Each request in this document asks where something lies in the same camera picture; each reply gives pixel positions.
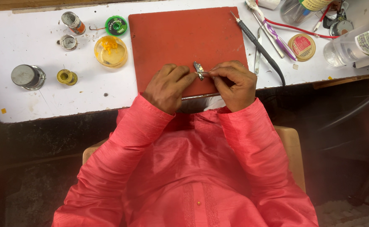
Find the wooden chair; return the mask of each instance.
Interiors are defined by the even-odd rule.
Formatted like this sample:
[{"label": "wooden chair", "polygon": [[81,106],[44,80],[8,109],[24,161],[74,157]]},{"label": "wooden chair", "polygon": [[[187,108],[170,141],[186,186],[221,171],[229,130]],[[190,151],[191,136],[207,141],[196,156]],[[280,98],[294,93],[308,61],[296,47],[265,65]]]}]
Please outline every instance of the wooden chair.
[{"label": "wooden chair", "polygon": [[[303,164],[301,155],[301,145],[299,143],[298,132],[293,128],[287,128],[282,126],[274,126],[277,134],[279,135],[281,141],[283,142],[285,151],[289,159],[288,168],[292,172],[296,184],[304,191],[305,190],[305,178],[303,176]],[[86,148],[84,154],[82,155],[82,164],[85,164],[88,158],[93,152],[96,151],[104,142],[108,140],[105,139],[91,147]]]}]

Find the white table surface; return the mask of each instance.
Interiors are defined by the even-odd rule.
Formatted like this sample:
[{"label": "white table surface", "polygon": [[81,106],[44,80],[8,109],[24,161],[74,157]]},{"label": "white table surface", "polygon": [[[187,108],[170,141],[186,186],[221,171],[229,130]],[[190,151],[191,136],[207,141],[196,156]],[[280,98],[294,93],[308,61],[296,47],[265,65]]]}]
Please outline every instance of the white table surface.
[{"label": "white table surface", "polygon": [[[119,37],[128,48],[127,63],[120,69],[109,69],[96,60],[93,52],[96,41],[107,35],[106,31],[104,29],[91,31],[89,26],[103,28],[106,19],[113,15],[122,16],[128,22],[130,14],[232,6],[238,7],[240,18],[257,35],[258,24],[244,6],[243,0],[114,3],[19,14],[0,11],[0,121],[11,123],[68,116],[128,107],[132,104],[137,96],[137,83],[130,30]],[[281,22],[279,9],[280,6],[274,11],[262,8],[267,18]],[[79,44],[73,51],[66,51],[56,44],[62,35],[73,34],[60,21],[61,15],[66,11],[74,12],[86,25],[85,34],[76,36]],[[300,27],[311,30],[317,21],[318,18],[313,16]],[[286,42],[300,33],[287,28],[277,28],[276,31]],[[328,35],[328,30],[321,27],[318,33]],[[329,76],[335,79],[369,74],[369,66],[360,69],[352,66],[332,68],[323,58],[323,47],[329,39],[313,38],[316,43],[313,58],[306,62],[293,62],[287,56],[281,59],[267,37],[263,35],[263,46],[280,66],[287,85],[328,80]],[[244,43],[249,69],[253,69],[255,47],[245,35]],[[11,72],[14,67],[21,64],[36,65],[46,73],[46,82],[40,90],[28,91],[13,84]],[[293,64],[299,66],[298,70],[293,69]],[[57,72],[64,68],[78,75],[78,82],[75,85],[67,86],[57,81]],[[268,70],[267,65],[261,61],[257,88],[281,86],[277,73],[267,72]],[[6,109],[4,114],[1,112],[3,108]]]}]

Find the red silicone mat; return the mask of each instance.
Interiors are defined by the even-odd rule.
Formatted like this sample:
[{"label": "red silicone mat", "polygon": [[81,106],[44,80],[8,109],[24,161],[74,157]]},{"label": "red silicone mat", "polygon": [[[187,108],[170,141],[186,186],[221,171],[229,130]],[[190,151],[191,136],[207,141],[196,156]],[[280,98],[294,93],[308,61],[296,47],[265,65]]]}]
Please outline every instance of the red silicone mat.
[{"label": "red silicone mat", "polygon": [[[164,64],[193,62],[205,71],[224,61],[239,60],[248,67],[242,30],[233,18],[236,7],[132,14],[128,16],[139,92],[145,91]],[[198,78],[183,97],[216,93],[212,79]]]}]

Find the plastic bottle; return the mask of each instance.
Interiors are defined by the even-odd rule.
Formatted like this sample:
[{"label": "plastic bottle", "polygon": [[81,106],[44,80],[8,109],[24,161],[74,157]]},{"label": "plastic bottle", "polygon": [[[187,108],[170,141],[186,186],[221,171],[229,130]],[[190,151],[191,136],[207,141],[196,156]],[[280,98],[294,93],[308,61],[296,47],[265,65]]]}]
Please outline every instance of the plastic bottle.
[{"label": "plastic bottle", "polygon": [[330,41],[323,54],[335,67],[369,58],[369,23]]},{"label": "plastic bottle", "polygon": [[298,26],[333,0],[286,0],[281,6],[281,19],[292,26]]}]

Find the yellow spool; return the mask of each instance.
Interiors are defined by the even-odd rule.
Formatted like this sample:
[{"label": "yellow spool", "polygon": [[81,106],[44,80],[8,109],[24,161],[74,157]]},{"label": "yellow spool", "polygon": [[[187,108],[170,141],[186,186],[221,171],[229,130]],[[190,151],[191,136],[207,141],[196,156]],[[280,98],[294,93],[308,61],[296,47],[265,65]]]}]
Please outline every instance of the yellow spool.
[{"label": "yellow spool", "polygon": [[128,53],[124,42],[115,36],[100,38],[94,48],[98,62],[109,68],[120,68],[127,62]]},{"label": "yellow spool", "polygon": [[78,77],[74,72],[70,70],[60,70],[57,73],[57,80],[61,84],[74,85],[78,81]]}]

